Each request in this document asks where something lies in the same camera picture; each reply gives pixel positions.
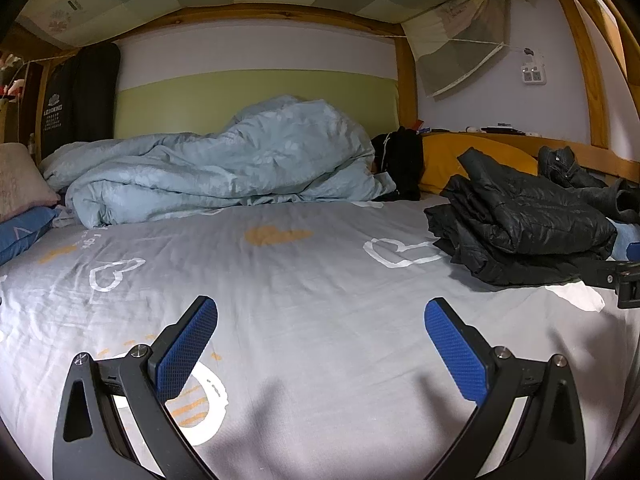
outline white wall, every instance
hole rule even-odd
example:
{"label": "white wall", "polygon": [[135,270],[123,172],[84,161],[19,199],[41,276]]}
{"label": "white wall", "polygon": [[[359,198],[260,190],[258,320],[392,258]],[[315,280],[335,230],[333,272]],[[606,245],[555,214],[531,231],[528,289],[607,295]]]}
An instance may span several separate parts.
{"label": "white wall", "polygon": [[226,70],[332,70],[396,79],[389,38],[282,20],[229,20],[162,28],[118,42],[118,91]]}
{"label": "white wall", "polygon": [[640,160],[640,120],[625,76],[598,27],[579,4],[578,8],[587,25],[600,63],[607,97],[609,147],[617,156],[628,160]]}
{"label": "white wall", "polygon": [[526,56],[521,50],[510,50],[495,66],[481,68],[462,90],[436,100],[424,94],[418,81],[418,110],[425,126],[464,131],[467,126],[511,123],[544,137],[589,143],[582,70],[560,3],[512,0],[510,23],[511,45],[543,54],[546,85],[522,82],[520,66]]}

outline gray bed sheet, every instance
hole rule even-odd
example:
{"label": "gray bed sheet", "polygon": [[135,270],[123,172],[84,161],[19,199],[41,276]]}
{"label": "gray bed sheet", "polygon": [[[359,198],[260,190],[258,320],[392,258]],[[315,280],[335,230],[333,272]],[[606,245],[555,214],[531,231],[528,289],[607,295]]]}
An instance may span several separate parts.
{"label": "gray bed sheet", "polygon": [[422,479],[474,408],[424,329],[425,304],[443,296],[492,345],[569,357],[591,477],[625,422],[621,409],[637,407],[625,382],[638,380],[639,314],[618,310],[611,291],[600,291],[600,312],[586,312],[544,287],[475,280],[431,245],[422,210],[441,202],[235,206],[53,229],[0,267],[0,416],[49,480],[73,355],[150,343],[204,294],[218,328],[167,407],[219,478]]}

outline bunk bed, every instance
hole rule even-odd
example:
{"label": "bunk bed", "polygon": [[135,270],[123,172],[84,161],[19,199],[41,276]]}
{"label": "bunk bed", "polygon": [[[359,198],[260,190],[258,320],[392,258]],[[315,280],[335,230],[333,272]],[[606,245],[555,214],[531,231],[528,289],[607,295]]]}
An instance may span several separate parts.
{"label": "bunk bed", "polygon": [[[28,88],[38,89],[30,109],[40,163],[47,79],[78,50],[14,23],[26,1],[16,0],[13,17],[0,24],[7,30],[0,48],[33,60],[26,79]],[[607,179],[640,182],[640,164],[609,149],[593,47],[581,43],[573,0],[560,1],[588,88],[591,146],[482,135],[532,156],[542,146],[570,145],[582,166]],[[390,37],[398,66],[397,124],[416,123],[416,62],[399,23],[308,5],[234,3],[175,10],[104,39],[243,18]],[[621,25],[621,31],[624,54],[637,56],[630,29]],[[24,144],[28,139],[18,136]],[[418,202],[204,208],[187,218],[52,230],[0,270],[0,445],[17,465],[15,478],[50,478],[72,356],[85,350],[115,357],[151,341],[198,294],[215,298],[220,328],[168,409],[221,478],[423,478],[472,410],[454,394],[446,369],[434,366],[439,357],[424,342],[420,312],[436,296],[445,296],[490,342],[507,343],[520,356],[566,355],[582,403],[588,478],[622,478],[640,433],[640,319],[617,309],[610,291],[602,293],[602,304],[582,308],[544,287],[501,290],[473,280],[447,263],[426,229],[423,210],[443,201],[431,195]],[[116,404],[139,459],[157,470],[126,403]],[[517,418],[513,413],[508,428]],[[508,440],[498,441],[485,470],[497,465]],[[605,462],[610,465],[601,468]]]}

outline light blue comforter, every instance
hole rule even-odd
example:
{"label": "light blue comforter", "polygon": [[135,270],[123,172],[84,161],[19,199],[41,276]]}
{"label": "light blue comforter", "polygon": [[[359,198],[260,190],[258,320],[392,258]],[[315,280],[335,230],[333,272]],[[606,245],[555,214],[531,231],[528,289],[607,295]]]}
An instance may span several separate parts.
{"label": "light blue comforter", "polygon": [[364,201],[395,189],[369,171],[364,129],[325,101],[249,115],[221,134],[154,134],[75,143],[43,161],[54,190],[88,228],[231,205]]}

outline orange cushion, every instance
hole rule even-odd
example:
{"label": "orange cushion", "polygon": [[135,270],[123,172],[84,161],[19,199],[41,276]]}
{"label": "orange cushion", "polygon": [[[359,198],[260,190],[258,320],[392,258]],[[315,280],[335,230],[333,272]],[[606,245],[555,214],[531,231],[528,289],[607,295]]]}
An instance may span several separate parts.
{"label": "orange cushion", "polygon": [[420,189],[440,194],[453,175],[460,174],[468,178],[457,157],[469,148],[475,148],[500,164],[523,173],[538,174],[536,159],[508,144],[464,134],[430,135],[422,138],[424,174],[420,179]]}

